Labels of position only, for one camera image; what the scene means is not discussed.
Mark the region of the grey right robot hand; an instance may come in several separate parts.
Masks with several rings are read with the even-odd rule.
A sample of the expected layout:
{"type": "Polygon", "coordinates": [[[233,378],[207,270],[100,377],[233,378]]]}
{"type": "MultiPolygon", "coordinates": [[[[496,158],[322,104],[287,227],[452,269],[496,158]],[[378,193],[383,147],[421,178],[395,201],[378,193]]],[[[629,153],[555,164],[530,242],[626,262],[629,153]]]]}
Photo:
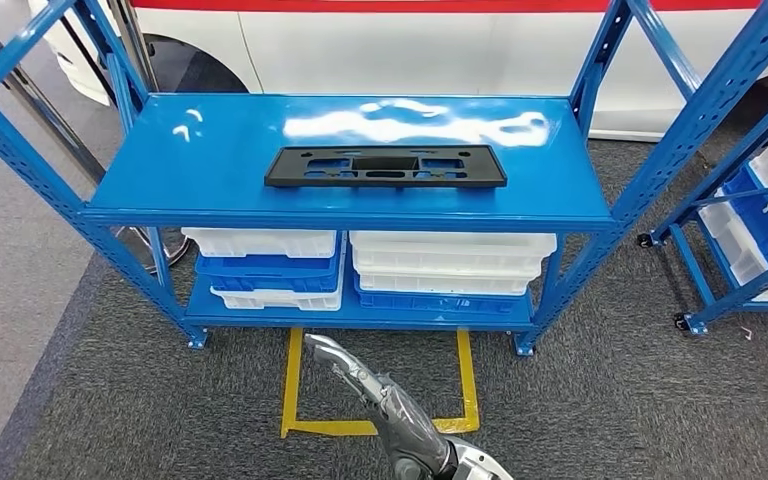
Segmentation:
{"type": "Polygon", "coordinates": [[[375,373],[332,338],[306,334],[314,359],[349,385],[368,417],[397,479],[452,479],[457,470],[454,446],[431,417],[395,381],[375,373]]]}

